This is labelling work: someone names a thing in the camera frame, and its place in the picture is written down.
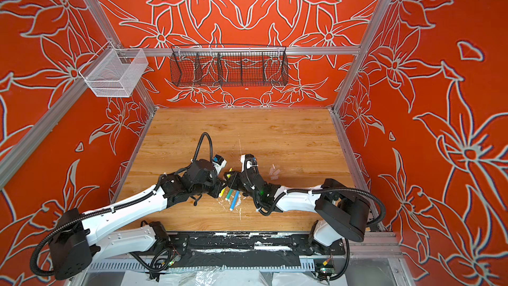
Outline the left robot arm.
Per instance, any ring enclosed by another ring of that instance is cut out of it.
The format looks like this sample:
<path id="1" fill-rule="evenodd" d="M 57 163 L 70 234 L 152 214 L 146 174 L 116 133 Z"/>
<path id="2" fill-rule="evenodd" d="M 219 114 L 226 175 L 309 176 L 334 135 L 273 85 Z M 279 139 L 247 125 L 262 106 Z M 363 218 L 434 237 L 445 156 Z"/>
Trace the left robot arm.
<path id="1" fill-rule="evenodd" d="M 99 260 L 145 252 L 167 242 L 163 225 L 133 230 L 123 230 L 123 226 L 189 198 L 199 200 L 203 194 L 217 198 L 223 189 L 219 174 L 225 166 L 226 160 L 218 155 L 210 161 L 195 160 L 186 168 L 161 174 L 156 185 L 108 207 L 65 212 L 56 228 L 33 250 L 30 270 L 37 276 L 65 280 Z"/>

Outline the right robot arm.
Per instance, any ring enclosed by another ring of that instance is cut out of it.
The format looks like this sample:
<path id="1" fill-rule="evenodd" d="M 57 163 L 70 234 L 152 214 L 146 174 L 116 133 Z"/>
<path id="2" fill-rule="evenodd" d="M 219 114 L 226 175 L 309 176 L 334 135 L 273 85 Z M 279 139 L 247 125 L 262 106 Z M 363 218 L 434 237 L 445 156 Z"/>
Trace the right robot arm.
<path id="1" fill-rule="evenodd" d="M 257 212 L 265 217 L 290 211 L 319 215 L 321 219 L 310 239 L 325 247 L 340 239 L 363 242 L 366 229 L 386 216 L 386 207 L 378 197 L 331 178 L 316 187 L 290 188 L 266 182 L 251 167 L 243 172 L 227 172 L 224 179 L 229 188 L 251 197 Z"/>

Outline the yellow highlighter pen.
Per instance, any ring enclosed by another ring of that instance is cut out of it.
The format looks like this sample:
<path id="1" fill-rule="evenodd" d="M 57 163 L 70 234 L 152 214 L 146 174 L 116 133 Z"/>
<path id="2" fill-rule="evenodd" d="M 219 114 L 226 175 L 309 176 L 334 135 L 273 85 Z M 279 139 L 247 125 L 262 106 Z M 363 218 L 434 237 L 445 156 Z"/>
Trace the yellow highlighter pen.
<path id="1" fill-rule="evenodd" d="M 233 176 L 232 176 L 232 169 L 230 168 L 230 170 L 228 172 L 225 172 L 224 173 L 224 181 L 226 182 L 226 187 L 227 188 L 231 188 L 232 186 L 232 181 L 233 181 Z"/>

